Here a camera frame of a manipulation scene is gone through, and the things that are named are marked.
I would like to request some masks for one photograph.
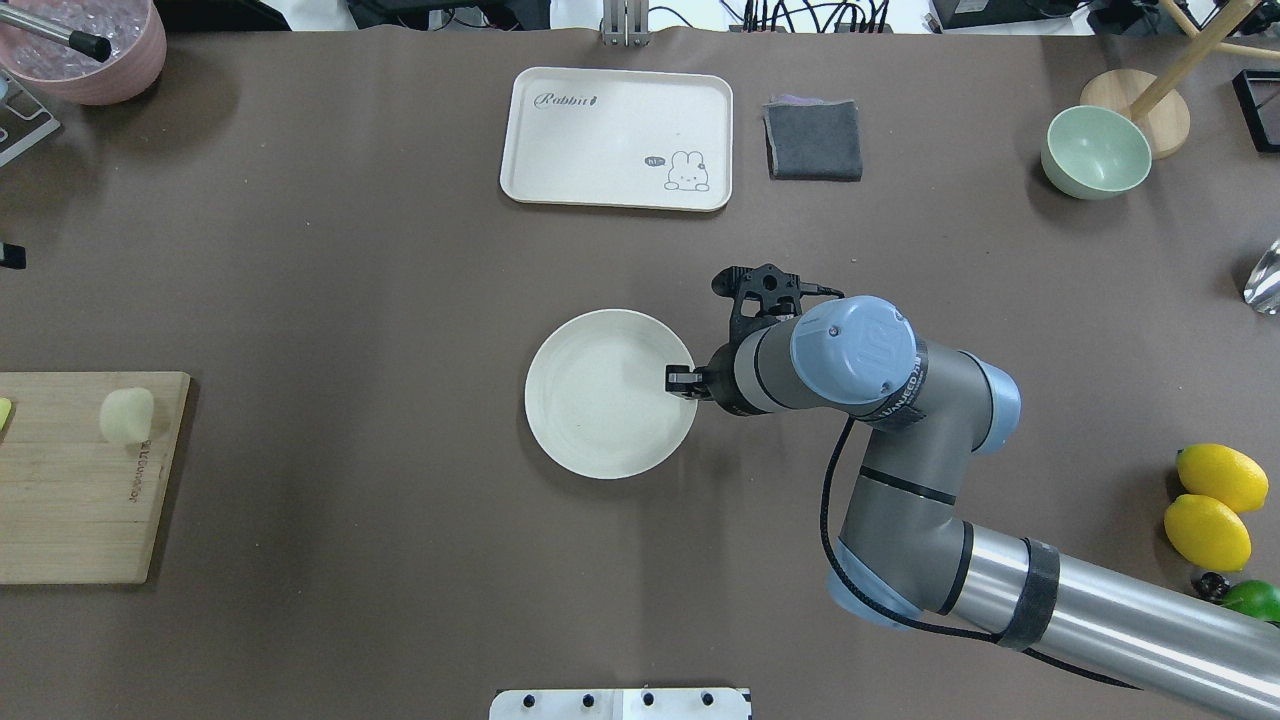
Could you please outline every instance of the brown table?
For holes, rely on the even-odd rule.
[[[1174,452],[1225,442],[1280,473],[1280,325],[1238,295],[1280,165],[1235,108],[1240,60],[1196,70],[1187,147],[1126,197],[1038,170],[1088,78],[1179,47],[183,36],[143,99],[50,102],[67,131],[0,170],[0,233],[31,263],[0,274],[0,366],[186,370],[197,397],[146,585],[0,592],[0,715],[480,719],[499,688],[728,683],[762,719],[1202,716],[840,611],[817,538],[833,413],[704,406],[667,462],[594,482],[521,407],[559,323],[632,307],[707,359],[728,313],[710,277],[776,261],[1019,380],[1021,427],[974,464],[964,516],[1185,587],[1160,530]],[[728,206],[506,199],[511,83],[539,64],[723,77]],[[859,101],[863,182],[769,179],[781,92]],[[1280,580],[1275,502],[1245,519],[1251,570]]]

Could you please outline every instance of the wooden cutting board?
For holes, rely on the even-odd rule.
[[[0,373],[0,583],[142,583],[187,404],[186,373]],[[113,389],[155,396],[151,439],[111,445]]]

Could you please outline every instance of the mint green bowl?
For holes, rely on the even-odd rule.
[[[1147,179],[1151,146],[1120,113],[1076,105],[1048,124],[1041,165],[1050,182],[1071,197],[1105,200]]]

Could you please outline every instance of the blue joint cap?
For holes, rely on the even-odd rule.
[[[852,551],[845,547],[844,541],[837,538],[835,550],[836,561],[840,562],[840,568],[845,570],[845,574],[854,582],[854,585],[863,591],[867,597],[874,600],[884,607],[888,607],[899,615],[905,615],[911,620],[920,619],[920,609],[911,605],[910,601],[899,594],[897,591],[882,580],[879,575],[872,573],[870,568],[864,565],[863,561],[852,553]],[[840,582],[840,575],[836,575],[835,570],[827,570],[827,593],[831,594],[831,600],[836,601],[836,605],[849,612],[852,612],[854,615],[858,615],[863,620],[870,620],[877,625],[893,628],[895,630],[910,630],[906,625],[890,620],[888,618],[872,610],[872,607],[865,602],[858,600],[858,596],[849,592],[845,583]]]
[[[965,352],[982,368],[982,374],[987,378],[987,388],[991,391],[991,429],[987,438],[974,450],[978,455],[996,452],[1005,447],[1005,441],[1014,434],[1018,428],[1018,419],[1023,414],[1023,396],[1018,392],[1018,383],[1009,373],[1000,368],[983,363],[972,352]]]
[[[791,333],[791,364],[837,405],[884,400],[915,368],[915,332],[886,300],[859,295],[814,306]]]

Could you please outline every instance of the yellow lemon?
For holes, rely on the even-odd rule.
[[[1220,500],[1236,512],[1257,510],[1267,498],[1267,474],[1252,457],[1225,445],[1179,450],[1178,477],[1187,492]]]
[[[1165,510],[1165,534],[1193,565],[1217,573],[1243,570],[1253,552],[1240,516],[1203,495],[1181,495]]]

